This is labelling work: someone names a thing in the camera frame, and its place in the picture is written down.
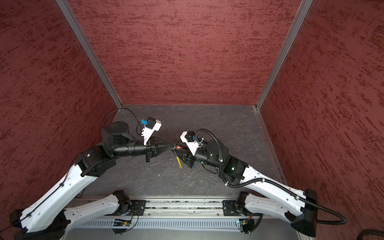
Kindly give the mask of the large perforated keyring yellow segment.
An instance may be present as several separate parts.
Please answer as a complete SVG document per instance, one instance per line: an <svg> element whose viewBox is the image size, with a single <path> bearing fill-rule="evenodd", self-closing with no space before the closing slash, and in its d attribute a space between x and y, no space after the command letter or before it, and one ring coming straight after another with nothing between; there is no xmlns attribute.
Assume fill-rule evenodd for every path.
<svg viewBox="0 0 384 240"><path fill-rule="evenodd" d="M176 150L173 149L173 152L174 152L174 154L175 154L175 156L176 156L176 159L177 159L177 161L178 161L178 164L179 164L180 169L182 169L183 166L182 166L182 164L181 164L181 160L180 160L179 156L178 156L177 153L176 153Z"/></svg>

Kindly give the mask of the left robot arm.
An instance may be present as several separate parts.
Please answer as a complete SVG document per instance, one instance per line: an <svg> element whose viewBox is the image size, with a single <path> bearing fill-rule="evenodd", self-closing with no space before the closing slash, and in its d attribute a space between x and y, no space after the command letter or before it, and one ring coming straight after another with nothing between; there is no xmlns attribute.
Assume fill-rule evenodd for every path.
<svg viewBox="0 0 384 240"><path fill-rule="evenodd" d="M142 143L130 134L125 122L113 122L102 128L102 143L77 156L67 173L39 200L10 215L11 226L18 228L16 240L60 240L73 227L105 215L133 217L134 207L122 191L83 206L67 205L88 185L117 164L121 157L145 156L146 162L173 149L172 143L153 137L161 122L148 118L144 122Z"/></svg>

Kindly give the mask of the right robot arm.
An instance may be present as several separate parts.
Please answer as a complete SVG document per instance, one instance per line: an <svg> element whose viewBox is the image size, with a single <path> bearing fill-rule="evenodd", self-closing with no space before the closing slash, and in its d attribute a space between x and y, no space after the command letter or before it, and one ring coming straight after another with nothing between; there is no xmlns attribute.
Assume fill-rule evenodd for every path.
<svg viewBox="0 0 384 240"><path fill-rule="evenodd" d="M315 237L318 210L317 193L311 189L294 189L263 175L240 159L231 156L222 142L211 140L198 147L192 143L176 147L179 159L189 168L202 163L216 168L226 186L247 188L265 197L264 200L246 192L238 196L236 207L241 214L263 214L289 222L301 234Z"/></svg>

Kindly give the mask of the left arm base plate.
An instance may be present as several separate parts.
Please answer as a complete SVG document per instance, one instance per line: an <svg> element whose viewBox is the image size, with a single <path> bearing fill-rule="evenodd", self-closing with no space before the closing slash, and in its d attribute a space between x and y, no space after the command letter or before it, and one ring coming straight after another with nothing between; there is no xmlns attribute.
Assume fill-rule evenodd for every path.
<svg viewBox="0 0 384 240"><path fill-rule="evenodd" d="M146 209L146 200L131 200L130 204L130 210L131 210L131 215L132 214L137 214L140 217L144 215L144 211Z"/></svg>

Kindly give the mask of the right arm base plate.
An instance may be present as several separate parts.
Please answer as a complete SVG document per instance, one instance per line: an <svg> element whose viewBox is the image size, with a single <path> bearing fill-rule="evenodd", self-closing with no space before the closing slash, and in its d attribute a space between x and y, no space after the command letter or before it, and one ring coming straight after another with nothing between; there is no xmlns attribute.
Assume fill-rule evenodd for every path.
<svg viewBox="0 0 384 240"><path fill-rule="evenodd" d="M240 216L235 200L223 200L223 214L226 217Z"/></svg>

